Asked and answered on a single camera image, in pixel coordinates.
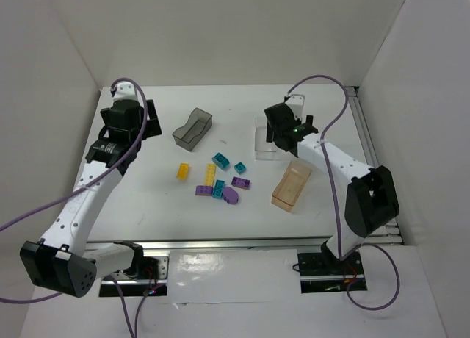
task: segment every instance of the cable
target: cable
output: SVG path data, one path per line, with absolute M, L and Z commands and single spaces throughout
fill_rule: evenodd
M 116 286 L 116 290 L 120 296 L 120 302 L 123 304 L 124 318 L 126 319 L 127 328 L 129 329 L 129 334 L 131 338 L 137 338 L 137 335 L 132 331 L 131 320 L 129 319 L 129 313 L 127 312 L 126 300 L 124 300 L 123 290 L 120 288 L 118 281 L 113 276 L 107 276 L 104 279 L 107 281 L 112 281 Z
M 295 88 L 300 86 L 305 81 L 308 81 L 309 79 L 327 79 L 329 81 L 332 81 L 332 82 L 336 83 L 342 89 L 342 91 L 344 93 L 344 105 L 343 105 L 341 111 L 325 127 L 325 129 L 323 130 L 323 132 L 320 135 L 320 145 L 322 147 L 323 155 L 325 156 L 325 163 L 326 163 L 326 168 L 327 168 L 327 171 L 328 171 L 328 178 L 330 179 L 331 192 L 333 194 L 333 205 L 334 205 L 335 217 L 336 217 L 336 231 L 338 233 L 338 256 L 339 256 L 339 259 L 342 261 L 344 258 L 342 258 L 342 256 L 341 256 L 341 253 L 342 253 L 342 251 L 341 251 L 342 250 L 341 249 L 341 215 L 340 215 L 340 211 L 339 211 L 338 194 L 336 192 L 336 185 L 335 185 L 335 180 L 334 180 L 334 177 L 333 177 L 333 170 L 331 169 L 330 157 L 328 156 L 328 153 L 327 153 L 326 147 L 325 147 L 325 135 L 326 135 L 327 131 L 330 129 L 330 127 L 332 127 L 335 124 L 335 122 L 338 121 L 341 116 L 343 116 L 344 112 L 346 111 L 347 105 L 349 103 L 349 96 L 347 94 L 346 87 L 340 81 L 338 81 L 334 77 L 326 76 L 326 75 L 313 75 L 313 76 L 309 76 L 309 77 L 306 77 L 306 78 L 300 80 L 298 83 L 294 84 L 294 86 L 292 86 L 292 88 L 290 90 L 287 91 L 287 95 L 290 96 L 290 94 L 292 93 L 292 91 Z
M 354 269 L 354 267 L 352 265 L 350 265 L 348 262 L 346 262 L 346 266 L 348 266 L 348 268 L 351 269 L 351 271 L 354 273 L 354 277 L 346 278 L 346 267 L 344 267 L 344 283 L 343 284 L 355 281 L 358 277 L 358 272 Z
M 332 81 L 334 83 L 336 83 L 343 91 L 344 93 L 344 105 L 341 109 L 341 111 L 339 112 L 339 114 L 325 127 L 325 129 L 323 130 L 323 132 L 321 133 L 320 135 L 320 145 L 322 146 L 322 151 L 323 151 L 323 156 L 325 157 L 325 164 L 326 164 L 326 168 L 327 168 L 327 171 L 328 171 L 328 178 L 330 179 L 330 186 L 331 186 L 331 193 L 332 193 L 332 196 L 333 196 L 333 206 L 334 206 L 334 209 L 335 209 L 335 217 L 336 217 L 336 232 L 338 233 L 338 258 L 340 261 L 343 261 L 345 260 L 352 252 L 358 250 L 361 246 L 372 246 L 374 248 L 378 248 L 380 251 L 382 251 L 388 258 L 388 260 L 390 261 L 391 263 L 391 266 L 394 268 L 394 272 L 395 272 L 395 276 L 397 277 L 397 289 L 395 290 L 395 294 L 393 296 L 393 298 L 386 304 L 382 305 L 382 306 L 378 306 L 378 307 L 368 307 L 368 306 L 364 306 L 360 303 L 358 303 L 357 301 L 355 301 L 352 297 L 351 297 L 351 294 L 350 294 L 350 288 L 351 286 L 354 284 L 354 283 L 357 283 L 358 279 L 356 279 L 355 281 L 349 283 L 347 285 L 347 288 L 346 288 L 346 293 L 347 293 L 347 297 L 351 300 L 352 303 L 354 303 L 357 307 L 360 307 L 361 309 L 364 309 L 364 310 L 369 310 L 369 311 L 379 311 L 379 310 L 382 310 L 382 309 L 386 309 L 387 307 L 389 307 L 390 305 L 392 305 L 395 300 L 398 298 L 398 294 L 400 293 L 400 274 L 398 273 L 398 269 L 397 269 L 397 266 L 395 265 L 395 261 L 391 258 L 391 256 L 388 254 L 387 251 L 385 251 L 383 248 L 381 248 L 380 246 L 378 245 L 375 245 L 375 244 L 360 244 L 358 246 L 355 246 L 351 251 L 349 251 L 348 253 L 346 253 L 344 256 L 342 256 L 342 248 L 341 248 L 341 215 L 339 213 L 339 202 L 338 202 L 338 194 L 336 193 L 336 185 L 335 185 L 335 179 L 333 177 L 333 171 L 331 169 L 331 163 L 330 163 L 330 158 L 328 156 L 328 153 L 326 151 L 326 147 L 325 147 L 325 135 L 327 133 L 327 131 L 330 129 L 330 127 L 332 127 L 334 125 L 334 123 L 336 121 L 339 120 L 339 118 L 344 114 L 344 112 L 346 111 L 346 108 L 347 108 L 347 105 L 349 104 L 349 96 L 347 94 L 347 90 L 346 90 L 346 87 L 340 82 L 338 81 L 337 79 L 331 77 L 331 76 L 326 76 L 326 75 L 313 75 L 313 76 L 308 76 L 304 79 L 301 79 L 298 83 L 294 84 L 294 86 L 292 86 L 292 88 L 290 90 L 287 91 L 287 96 L 290 96 L 290 94 L 292 93 L 292 91 L 299 87 L 302 83 L 310 80 L 310 79 L 327 79 L 329 81 Z
M 145 299 L 149 296 L 151 290 L 155 290 L 156 288 L 161 287 L 163 284 L 157 284 L 155 282 L 155 286 L 151 287 L 150 290 L 144 291 L 144 296 L 142 300 L 139 302 L 139 306 L 137 307 L 137 311 L 135 313 L 135 319 L 134 319 L 134 338 L 137 338 L 137 321 L 139 320 L 139 313 L 140 309 L 142 308 L 142 305 L 144 304 Z
M 387 307 L 392 305 L 395 302 L 395 300 L 398 298 L 398 295 L 400 293 L 400 287 L 401 287 L 400 274 L 398 273 L 398 268 L 397 268 L 397 265 L 395 264 L 395 261 L 391 258 L 391 256 L 388 254 L 388 252 L 385 251 L 383 248 L 381 248 L 380 246 L 375 245 L 375 244 L 362 244 L 362 245 L 359 245 L 359 247 L 362 247 L 362 246 L 372 246 L 373 248 L 379 249 L 380 251 L 382 251 L 385 254 L 385 256 L 387 256 L 388 260 L 391 263 L 391 266 L 394 268 L 395 276 L 397 278 L 397 288 L 395 289 L 395 293 L 394 293 L 393 298 L 388 303 L 385 303 L 382 306 L 376 306 L 376 307 L 364 306 L 364 305 L 358 303 L 356 300 L 354 300 L 353 297 L 351 296 L 351 293 L 350 293 L 351 286 L 356 284 L 360 280 L 359 278 L 356 279 L 355 281 L 350 282 L 347 285 L 346 295 L 351 300 L 351 302 L 353 304 L 355 304 L 357 307 L 360 307 L 361 309 L 364 309 L 364 310 L 367 310 L 367 311 L 380 311 L 380 310 L 386 309 Z
M 56 298 L 57 296 L 61 295 L 61 292 L 56 292 L 55 294 L 48 295 L 48 296 L 43 296 L 42 298 L 37 298 L 37 299 L 29 299 L 29 300 L 16 300 L 16 299 L 6 299 L 6 298 L 0 298 L 0 303 L 12 303 L 15 305 L 23 305 L 27 303 L 40 303 L 41 301 L 46 301 L 52 298 Z
M 155 283 L 155 285 L 159 285 L 159 284 L 156 282 L 156 276 L 154 276 L 153 274 L 152 274 L 152 276 L 153 276 L 153 282 Z
M 148 289 L 152 287 L 152 272 L 147 268 L 148 271 Z
M 144 94 L 144 91 L 142 90 L 142 88 L 133 80 L 133 79 L 129 79 L 127 77 L 122 77 L 120 79 L 116 79 L 112 84 L 111 84 L 111 88 L 112 88 L 112 91 L 114 90 L 115 91 L 115 86 L 119 83 L 119 82 L 131 82 L 135 87 L 136 89 L 139 91 L 140 93 L 140 97 L 142 98 L 143 100 L 143 106 L 144 106 L 144 113 L 143 113 L 143 120 L 142 120 L 142 125 L 140 127 L 140 131 L 139 131 L 139 134 L 137 135 L 135 141 L 132 143 L 131 147 L 129 147 L 129 149 L 127 150 L 127 152 L 115 163 L 113 164 L 108 170 L 106 170 L 104 173 L 102 173 L 100 176 L 98 176 L 97 178 L 93 179 L 92 181 L 90 181 L 88 184 L 86 184 L 84 187 L 80 188 L 80 189 L 77 189 L 75 191 L 73 191 L 70 195 L 67 195 L 67 196 L 64 196 L 64 197 L 61 197 L 61 198 L 58 198 L 57 200 L 55 201 L 52 201 L 48 204 L 45 204 L 43 206 L 40 206 L 36 209 L 33 209 L 29 212 L 26 212 L 25 214 L 23 215 L 20 215 L 18 217 L 16 217 L 15 219 L 11 220 L 10 222 L 8 223 L 5 223 L 3 226 L 0 226 L 0 233 L 6 229 L 8 229 L 9 227 L 15 225 L 16 223 L 28 218 L 28 217 L 31 217 L 32 215 L 35 215 L 39 212 L 42 212 L 46 209 L 49 209 L 57 204 L 61 204 L 62 202 L 65 202 L 67 201 L 68 199 L 72 198 L 72 197 L 75 197 L 77 196 L 79 193 L 82 193 L 84 192 L 88 187 L 92 187 L 94 184 L 96 184 L 97 182 L 99 182 L 100 180 L 102 180 L 103 178 L 105 178 L 106 176 L 108 176 L 114 169 L 116 169 L 119 165 L 121 165 L 126 159 L 127 157 L 132 153 L 132 151 L 137 148 L 137 145 L 140 143 L 140 141 L 142 140 L 142 136 L 144 135 L 144 131 L 145 131 L 145 125 L 147 124 L 147 113 L 148 113 L 148 106 L 147 106 L 147 98 L 145 97 L 145 94 Z M 59 296 L 61 293 L 57 293 L 57 294 L 53 294 L 53 295 L 50 295 L 50 296 L 45 296 L 43 298 L 38 298 L 38 299 L 31 299 L 31 300 L 14 300 L 14 299 L 6 299 L 6 298 L 0 298 L 0 303 L 15 303 L 15 304 L 28 304 L 28 303 L 39 303 L 41 301 L 44 301 L 44 300 L 48 300 L 48 299 L 52 299 L 52 298 L 55 298 L 57 296 Z

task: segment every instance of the toy brick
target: toy brick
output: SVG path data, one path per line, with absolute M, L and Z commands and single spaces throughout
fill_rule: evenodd
M 230 162 L 227 158 L 225 158 L 221 153 L 217 153 L 215 156 L 212 157 L 212 161 L 214 164 L 222 170 L 227 169 Z
M 234 168 L 238 174 L 244 173 L 247 170 L 247 167 L 245 167 L 242 162 L 235 164 Z
M 199 185 L 196 186 L 196 196 L 212 196 L 214 188 L 212 186 Z
M 212 193 L 212 197 L 221 199 L 224 186 L 225 186 L 225 181 L 217 180 L 215 182 L 214 192 Z
M 236 176 L 234 176 L 234 178 L 232 179 L 232 186 L 248 190 L 250 188 L 250 180 L 237 178 Z
M 181 163 L 179 166 L 178 174 L 176 174 L 176 177 L 180 180 L 186 180 L 186 178 L 188 177 L 188 172 L 189 172 L 189 164 Z
M 206 168 L 206 178 L 204 179 L 204 184 L 206 186 L 212 186 L 214 184 L 215 177 L 215 164 L 208 164 Z
M 222 196 L 228 204 L 236 204 L 238 202 L 238 193 L 229 186 L 223 188 Z

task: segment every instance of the yellow lego brick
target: yellow lego brick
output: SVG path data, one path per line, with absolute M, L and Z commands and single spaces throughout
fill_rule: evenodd
M 214 185 L 215 177 L 215 164 L 208 164 L 206 169 L 206 178 L 204 179 L 205 186 Z
M 181 163 L 176 177 L 181 180 L 186 180 L 186 177 L 188 177 L 188 172 L 189 172 L 189 164 Z

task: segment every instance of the gray transparent container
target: gray transparent container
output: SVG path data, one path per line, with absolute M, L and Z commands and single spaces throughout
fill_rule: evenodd
M 192 111 L 184 126 L 173 132 L 175 143 L 187 151 L 192 149 L 204 137 L 212 126 L 212 115 L 199 108 Z

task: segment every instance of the white wall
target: white wall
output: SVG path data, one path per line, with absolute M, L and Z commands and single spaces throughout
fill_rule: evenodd
M 470 337 L 470 0 L 406 0 L 359 91 L 449 337 Z
M 0 224 L 71 190 L 97 86 L 48 0 L 0 0 Z M 0 234 L 0 296 L 30 298 L 19 258 L 56 210 Z M 0 303 L 2 338 L 18 337 L 27 306 Z
M 100 86 L 359 85 L 403 0 L 54 0 Z

